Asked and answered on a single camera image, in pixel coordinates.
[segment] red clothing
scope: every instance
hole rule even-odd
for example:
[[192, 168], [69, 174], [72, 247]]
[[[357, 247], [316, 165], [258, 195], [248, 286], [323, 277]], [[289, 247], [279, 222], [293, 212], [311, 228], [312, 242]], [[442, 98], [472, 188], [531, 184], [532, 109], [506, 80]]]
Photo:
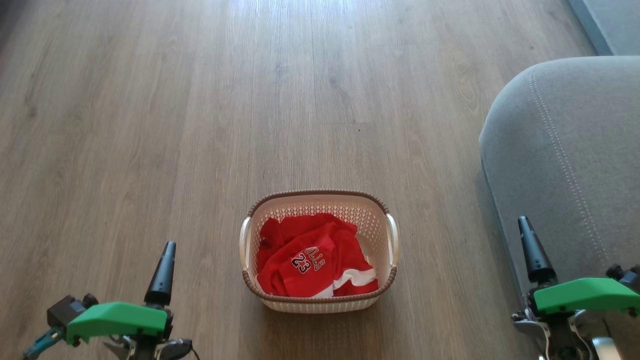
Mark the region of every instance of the red clothing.
[[356, 225], [320, 213], [270, 218], [262, 226], [258, 276], [267, 294], [331, 297], [378, 289], [375, 270], [355, 238]]

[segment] white stripe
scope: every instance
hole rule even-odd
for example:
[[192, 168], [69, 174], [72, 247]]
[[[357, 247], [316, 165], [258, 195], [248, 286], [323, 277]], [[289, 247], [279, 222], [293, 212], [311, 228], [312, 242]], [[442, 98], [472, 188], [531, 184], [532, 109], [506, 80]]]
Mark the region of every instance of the white stripe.
[[323, 291], [320, 291], [319, 293], [315, 294], [314, 296], [312, 296], [312, 299], [321, 299], [321, 298], [325, 298], [325, 297], [333, 297], [333, 285], [329, 285], [327, 286], [326, 289], [324, 289]]
[[363, 286], [369, 284], [376, 278], [376, 270], [369, 269], [366, 271], [359, 271], [356, 269], [347, 269], [342, 273], [339, 279], [333, 281], [333, 289], [338, 289], [347, 281], [351, 280], [353, 286]]

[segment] plastic basket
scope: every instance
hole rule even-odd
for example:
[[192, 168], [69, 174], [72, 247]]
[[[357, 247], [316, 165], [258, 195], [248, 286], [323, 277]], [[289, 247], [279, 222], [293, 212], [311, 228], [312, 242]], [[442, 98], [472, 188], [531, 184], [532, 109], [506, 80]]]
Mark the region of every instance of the plastic basket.
[[[327, 299], [268, 295], [254, 283], [260, 230], [269, 218], [331, 213], [356, 224], [356, 238], [365, 258], [376, 269], [380, 288], [372, 293]], [[394, 218], [379, 199], [368, 193], [342, 190], [305, 190], [276, 193], [254, 205], [240, 230], [240, 262], [244, 282], [261, 301], [287, 313], [343, 313], [371, 306], [394, 282], [398, 263], [398, 235]]]

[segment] basket handle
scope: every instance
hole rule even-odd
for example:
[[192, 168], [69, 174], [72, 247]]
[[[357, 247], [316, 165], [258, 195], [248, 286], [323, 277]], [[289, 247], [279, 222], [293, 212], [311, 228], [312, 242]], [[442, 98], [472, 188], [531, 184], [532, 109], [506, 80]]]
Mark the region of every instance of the basket handle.
[[389, 239], [389, 250], [391, 253], [389, 254], [389, 258], [391, 261], [391, 267], [397, 268], [398, 259], [400, 257], [400, 244], [398, 240], [398, 227], [396, 225], [396, 221], [391, 214], [387, 214], [387, 222], [389, 225], [389, 230], [391, 232], [391, 239]]
[[240, 264], [243, 271], [246, 271], [246, 264], [249, 261], [249, 253], [247, 253], [246, 246], [246, 231], [249, 228], [249, 221], [251, 221], [251, 217], [247, 217], [242, 223], [242, 228], [240, 228]]

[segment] stitching seam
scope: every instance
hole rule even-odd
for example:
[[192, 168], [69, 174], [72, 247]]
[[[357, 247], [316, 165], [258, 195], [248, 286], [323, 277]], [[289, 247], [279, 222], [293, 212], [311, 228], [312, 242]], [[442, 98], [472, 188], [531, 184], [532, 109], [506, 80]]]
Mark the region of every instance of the stitching seam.
[[569, 159], [567, 158], [567, 155], [564, 152], [564, 148], [560, 143], [560, 138], [558, 137], [556, 127], [551, 119], [551, 116], [549, 115], [549, 112], [547, 110], [547, 107], [545, 106], [544, 101], [542, 100], [540, 91], [538, 90], [538, 82], [536, 81], [536, 68], [533, 68], [529, 72], [529, 89], [531, 90], [531, 95], [533, 96], [533, 99], [536, 102], [538, 111], [540, 111], [540, 116], [544, 121], [545, 127], [547, 129], [547, 133], [549, 134], [549, 137], [551, 137], [551, 142], [553, 143], [554, 149], [556, 150], [556, 156], [558, 160], [560, 160], [560, 165], [562, 166], [564, 176], [567, 182], [569, 183], [569, 187], [571, 188], [571, 191], [573, 193], [573, 198], [575, 199], [575, 202], [578, 205], [578, 209], [580, 210], [580, 214], [582, 215], [582, 221], [584, 222], [585, 228], [587, 229], [589, 238], [591, 239], [593, 247], [595, 248], [596, 253], [598, 254], [598, 258], [600, 259], [602, 266], [606, 268], [605, 259], [608, 261], [607, 252], [604, 249], [604, 245], [602, 243], [602, 240], [600, 239], [600, 235], [598, 235], [598, 231], [596, 230], [595, 224], [593, 222], [593, 218], [591, 217], [591, 212], [587, 207], [587, 203], [584, 200], [582, 191], [580, 190], [580, 187], [578, 186], [575, 180], [575, 175], [573, 173], [572, 166], [571, 164], [569, 164]]

